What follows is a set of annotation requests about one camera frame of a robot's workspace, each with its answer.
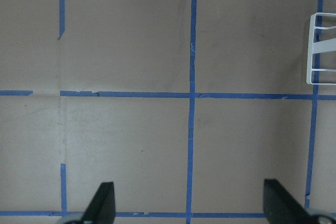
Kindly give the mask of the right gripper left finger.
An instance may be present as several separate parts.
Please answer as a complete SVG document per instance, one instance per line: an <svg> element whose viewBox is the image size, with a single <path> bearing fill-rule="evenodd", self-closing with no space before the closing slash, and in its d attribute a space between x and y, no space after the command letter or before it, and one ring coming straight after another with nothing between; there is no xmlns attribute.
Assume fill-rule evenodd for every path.
<svg viewBox="0 0 336 224"><path fill-rule="evenodd" d="M114 183L101 183L81 217L81 223L114 223L115 203Z"/></svg>

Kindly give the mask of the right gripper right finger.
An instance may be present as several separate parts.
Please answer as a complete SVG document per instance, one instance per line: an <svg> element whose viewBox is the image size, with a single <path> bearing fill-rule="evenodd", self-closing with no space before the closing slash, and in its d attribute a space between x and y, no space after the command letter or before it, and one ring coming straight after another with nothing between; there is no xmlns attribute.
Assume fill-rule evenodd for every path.
<svg viewBox="0 0 336 224"><path fill-rule="evenodd" d="M263 213L270 224L315 223L315 217L309 215L276 179L264 180Z"/></svg>

